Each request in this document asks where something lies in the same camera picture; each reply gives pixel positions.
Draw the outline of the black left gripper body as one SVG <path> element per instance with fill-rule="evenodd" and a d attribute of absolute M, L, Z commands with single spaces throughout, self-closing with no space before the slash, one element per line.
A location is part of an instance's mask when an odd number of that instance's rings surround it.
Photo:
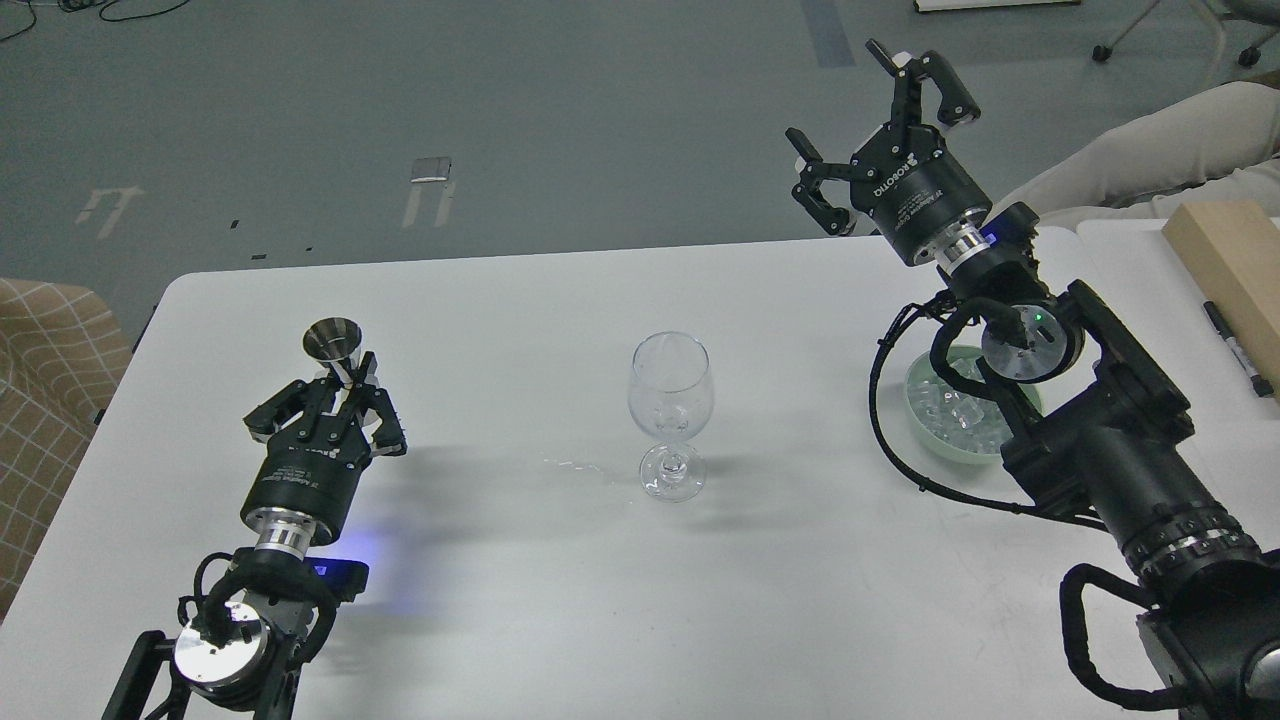
<path fill-rule="evenodd" d="M 348 429 L 330 445 L 328 428 L 310 439 L 297 430 L 280 430 L 266 442 L 264 459 L 239 518 L 250 528 L 268 510 L 300 512 L 315 523 L 311 544 L 326 546 L 340 538 L 358 480 L 372 461 L 369 439 Z"/>

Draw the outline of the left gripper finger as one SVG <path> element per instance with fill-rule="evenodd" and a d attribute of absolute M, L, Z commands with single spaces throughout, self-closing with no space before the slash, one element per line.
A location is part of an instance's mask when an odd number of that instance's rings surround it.
<path fill-rule="evenodd" d="M 372 433 L 366 438 L 374 457 L 403 456 L 408 451 L 404 429 L 389 392 L 378 384 L 376 369 L 375 352 L 365 351 L 344 383 L 346 398 L 339 415 L 361 432 L 374 424 Z"/>
<path fill-rule="evenodd" d="M 319 378 L 310 382 L 293 380 L 260 404 L 243 418 L 243 424 L 257 441 L 269 441 L 274 434 L 285 430 L 291 421 L 300 421 L 300 428 L 292 430 L 294 438 L 307 441 L 315 437 L 320 416 L 332 410 L 337 391 L 330 379 Z"/>

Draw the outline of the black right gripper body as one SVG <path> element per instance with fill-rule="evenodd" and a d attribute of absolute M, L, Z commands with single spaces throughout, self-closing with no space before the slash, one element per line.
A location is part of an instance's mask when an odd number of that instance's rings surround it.
<path fill-rule="evenodd" d="M 947 150 L 932 126 L 906 135 L 883 126 L 850 156 L 850 202 L 867 214 L 909 266 L 928 261 L 927 247 L 957 222 L 980 224 L 992 201 Z"/>

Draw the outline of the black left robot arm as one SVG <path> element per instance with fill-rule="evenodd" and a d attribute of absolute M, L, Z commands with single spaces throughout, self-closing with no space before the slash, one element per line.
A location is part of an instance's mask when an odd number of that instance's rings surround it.
<path fill-rule="evenodd" d="M 239 511 L 253 544 L 211 553 L 227 570 L 210 587 L 207 564 L 197 566 L 175 637 L 137 637 L 106 719 L 182 719 L 193 696 L 256 719 L 288 719 L 338 609 L 365 592 L 366 562 L 314 550 L 340 538 L 371 461 L 403 455 L 407 441 L 372 352 L 338 340 L 310 356 L 321 375 L 292 382 L 244 418 L 266 447 Z"/>

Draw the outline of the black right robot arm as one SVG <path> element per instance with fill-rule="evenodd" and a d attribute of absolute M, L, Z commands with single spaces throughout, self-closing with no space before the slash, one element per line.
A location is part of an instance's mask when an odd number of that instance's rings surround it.
<path fill-rule="evenodd" d="M 893 81 L 890 118 L 845 163 L 796 128 L 791 195 L 832 236 L 868 217 L 909 266 L 945 288 L 892 320 L 869 374 L 872 429 L 918 489 L 960 503 L 1107 532 L 1133 580 L 1089 564 L 1059 587 L 1068 666 L 1096 697 L 1183 719 L 1277 716 L 1277 552 L 1263 551 L 1178 452 L 1189 401 L 1083 281 L 1038 274 L 1038 217 L 991 211 L 943 127 L 980 109 L 938 53 L 867 50 Z M 902 461 L 882 436 L 878 384 L 901 334 L 938 323 L 927 355 L 952 389 L 993 402 L 1012 436 L 1004 469 L 1029 503 L 980 498 Z"/>

